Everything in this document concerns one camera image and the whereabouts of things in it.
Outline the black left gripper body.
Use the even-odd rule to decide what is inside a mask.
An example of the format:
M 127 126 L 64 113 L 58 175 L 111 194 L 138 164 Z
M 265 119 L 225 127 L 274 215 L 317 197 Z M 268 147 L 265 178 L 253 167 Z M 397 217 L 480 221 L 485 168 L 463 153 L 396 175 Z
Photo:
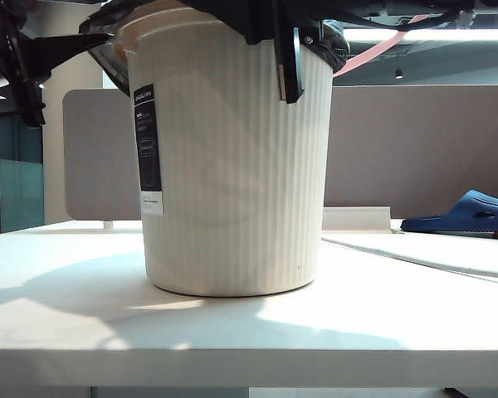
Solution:
M 13 111 L 31 128 L 45 124 L 41 84 L 51 77 L 39 68 L 36 40 L 22 33 L 27 15 L 19 1 L 0 1 L 0 88 L 8 86 L 16 101 Z

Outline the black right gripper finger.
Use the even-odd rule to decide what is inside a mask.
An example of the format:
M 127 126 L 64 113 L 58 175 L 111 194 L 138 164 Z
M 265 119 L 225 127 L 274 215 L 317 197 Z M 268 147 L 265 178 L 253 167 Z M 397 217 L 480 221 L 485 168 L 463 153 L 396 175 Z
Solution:
M 242 35 L 247 44 L 258 44 L 274 38 L 270 1 L 202 0 L 194 8 L 224 22 Z

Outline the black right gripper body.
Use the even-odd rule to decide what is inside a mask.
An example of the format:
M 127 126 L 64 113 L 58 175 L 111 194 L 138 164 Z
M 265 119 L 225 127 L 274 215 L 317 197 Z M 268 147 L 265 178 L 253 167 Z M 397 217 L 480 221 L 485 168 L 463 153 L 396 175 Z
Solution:
M 273 26 L 266 31 L 263 26 L 251 24 L 250 45 L 261 40 L 272 40 L 279 98 L 287 104 L 294 104 L 303 95 L 301 76 L 300 29 L 290 23 Z

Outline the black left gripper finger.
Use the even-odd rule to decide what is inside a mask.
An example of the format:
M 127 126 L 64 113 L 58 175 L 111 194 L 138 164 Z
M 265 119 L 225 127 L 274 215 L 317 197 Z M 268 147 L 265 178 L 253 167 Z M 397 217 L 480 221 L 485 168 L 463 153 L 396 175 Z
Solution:
M 106 43 L 107 33 L 37 37 L 28 41 L 30 74 L 50 74 L 57 66 L 74 56 Z

